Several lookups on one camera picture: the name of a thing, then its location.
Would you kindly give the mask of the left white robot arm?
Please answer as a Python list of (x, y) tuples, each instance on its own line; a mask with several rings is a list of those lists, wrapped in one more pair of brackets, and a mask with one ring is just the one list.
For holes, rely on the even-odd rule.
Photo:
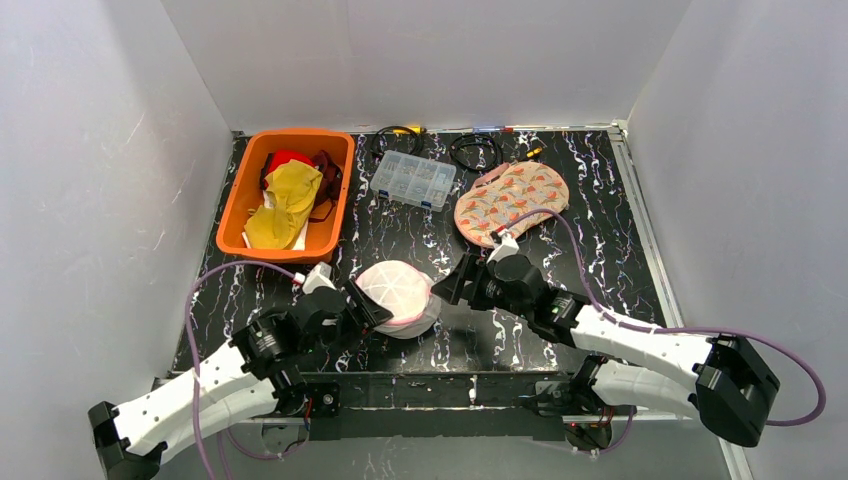
[(88, 411), (108, 479), (151, 479), (182, 449), (235, 423), (307, 408), (314, 391), (299, 370), (317, 345), (354, 341), (386, 323), (389, 309), (353, 281), (319, 286), (257, 317), (206, 359), (141, 397)]

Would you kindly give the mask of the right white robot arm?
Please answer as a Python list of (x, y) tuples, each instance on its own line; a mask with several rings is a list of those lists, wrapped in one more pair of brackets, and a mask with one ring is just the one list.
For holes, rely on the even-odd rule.
[(755, 447), (780, 389), (747, 339), (613, 322), (587, 297), (549, 284), (520, 254), (493, 261), (466, 254), (431, 292), (452, 305), (507, 311), (540, 338), (586, 351), (564, 385), (537, 394), (538, 411), (646, 407), (697, 419), (730, 443)]

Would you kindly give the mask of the white mesh laundry bag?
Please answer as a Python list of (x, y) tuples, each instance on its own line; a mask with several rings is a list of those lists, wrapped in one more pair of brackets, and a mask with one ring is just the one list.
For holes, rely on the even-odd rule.
[(434, 281), (399, 260), (374, 264), (355, 280), (357, 286), (392, 317), (375, 330), (395, 339), (412, 339), (428, 331), (438, 320), (442, 301), (431, 293)]

